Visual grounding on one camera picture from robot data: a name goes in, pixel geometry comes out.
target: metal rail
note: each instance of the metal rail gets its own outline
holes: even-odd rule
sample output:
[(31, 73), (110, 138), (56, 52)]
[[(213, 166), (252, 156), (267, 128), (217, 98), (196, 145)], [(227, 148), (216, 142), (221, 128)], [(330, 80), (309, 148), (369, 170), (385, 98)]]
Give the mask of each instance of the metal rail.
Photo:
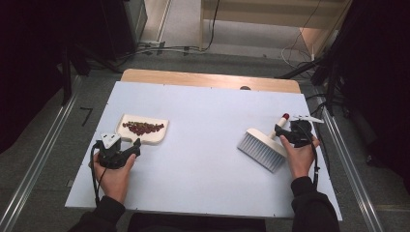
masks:
[[(315, 89), (316, 94), (322, 94), (317, 88)], [(319, 104), (324, 102), (322, 98), (318, 98)], [(323, 110), (324, 120), (326, 126), (329, 129), (331, 137), (337, 148), (337, 153), (340, 157), (341, 163), (343, 165), (344, 171), (346, 172), (347, 178), (349, 179), (350, 186), (355, 193), (356, 199), (358, 201), (359, 207), (362, 211), (363, 217), (365, 219), (368, 231), (384, 231), (383, 226), (380, 222), (379, 217), (371, 203), (370, 197), (366, 191), (365, 185), (362, 182), (362, 178), (356, 166), (351, 159), (349, 150), (340, 134), (337, 127), (337, 122), (334, 117), (331, 117), (327, 110)]]
[(78, 89), (82, 84), (80, 76), (77, 76), (73, 82), (73, 96), (66, 103), (65, 106), (62, 106), (55, 118), (53, 124), (51, 125), (50, 130), (48, 131), (42, 146), (34, 157), (30, 167), (28, 168), (23, 180), (18, 185), (15, 193), (13, 194), (9, 206), (6, 209), (6, 212), (1, 218), (0, 221), (0, 231), (2, 232), (11, 232), (15, 226), (15, 222), (18, 219), (18, 216), (23, 209), (31, 190), (36, 184), (37, 179), (40, 176), (40, 173), (43, 170), (45, 162), (47, 161), (48, 155), (52, 150), (55, 141), (60, 135), (61, 129), (64, 127), (64, 124), (67, 121), (67, 118), (72, 111), (75, 100), (78, 96)]

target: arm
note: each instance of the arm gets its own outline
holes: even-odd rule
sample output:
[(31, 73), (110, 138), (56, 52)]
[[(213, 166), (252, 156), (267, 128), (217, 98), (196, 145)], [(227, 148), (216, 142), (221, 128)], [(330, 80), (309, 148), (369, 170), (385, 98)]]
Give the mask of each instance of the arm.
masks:
[[(319, 145), (316, 137), (312, 139), (314, 147)], [(289, 168), (293, 182), (294, 195), (292, 208), (295, 212), (292, 231), (339, 231), (335, 209), (327, 195), (318, 192), (308, 171), (314, 161), (311, 146), (294, 148), (282, 135), (280, 142), (288, 154)]]
[(116, 224), (125, 212), (130, 170), (135, 161), (135, 155), (130, 156), (124, 167), (106, 169), (98, 163), (98, 155), (94, 155), (94, 168), (105, 196), (93, 212), (85, 213), (70, 232), (111, 232), (117, 231)]

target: hand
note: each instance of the hand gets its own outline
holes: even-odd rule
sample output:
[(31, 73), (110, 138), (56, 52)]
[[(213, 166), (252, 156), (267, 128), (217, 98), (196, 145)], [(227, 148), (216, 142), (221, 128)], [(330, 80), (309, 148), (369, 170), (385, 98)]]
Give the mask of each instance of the hand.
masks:
[(135, 162), (135, 158), (136, 155), (132, 154), (127, 159), (127, 163), (123, 167), (119, 169), (107, 168), (105, 171), (105, 167), (99, 164), (98, 154), (95, 154), (93, 157), (96, 178), (98, 182), (101, 181), (100, 186), (102, 187), (103, 192), (106, 196), (111, 197), (121, 204), (124, 204), (127, 196), (130, 170)]
[[(314, 153), (310, 145), (294, 148), (285, 136), (281, 135), (280, 142), (287, 152), (287, 161), (289, 163), (290, 172), (292, 173), (293, 180), (308, 175), (311, 164), (314, 161)], [(313, 145), (316, 148), (319, 146), (320, 141), (313, 136)]]

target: small pile of beans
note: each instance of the small pile of beans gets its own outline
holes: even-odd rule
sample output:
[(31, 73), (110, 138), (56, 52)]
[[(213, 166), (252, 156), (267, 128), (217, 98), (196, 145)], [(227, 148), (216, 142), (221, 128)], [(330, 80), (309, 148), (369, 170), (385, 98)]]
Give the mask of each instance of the small pile of beans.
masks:
[(129, 130), (136, 135), (140, 136), (144, 133), (157, 132), (160, 129), (163, 129), (163, 124), (148, 124), (148, 123), (139, 123), (128, 121), (123, 123), (123, 128), (129, 128)]

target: black sleeve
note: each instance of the black sleeve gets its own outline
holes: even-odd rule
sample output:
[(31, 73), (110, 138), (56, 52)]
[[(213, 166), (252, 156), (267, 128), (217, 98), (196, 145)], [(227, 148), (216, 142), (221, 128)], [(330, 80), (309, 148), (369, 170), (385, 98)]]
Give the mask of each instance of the black sleeve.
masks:
[(117, 221), (124, 212), (121, 203), (104, 196), (94, 212), (85, 213), (69, 232), (115, 232)]
[(327, 195), (315, 189), (310, 177), (295, 179), (291, 188), (295, 196), (293, 232), (340, 231), (332, 203)]

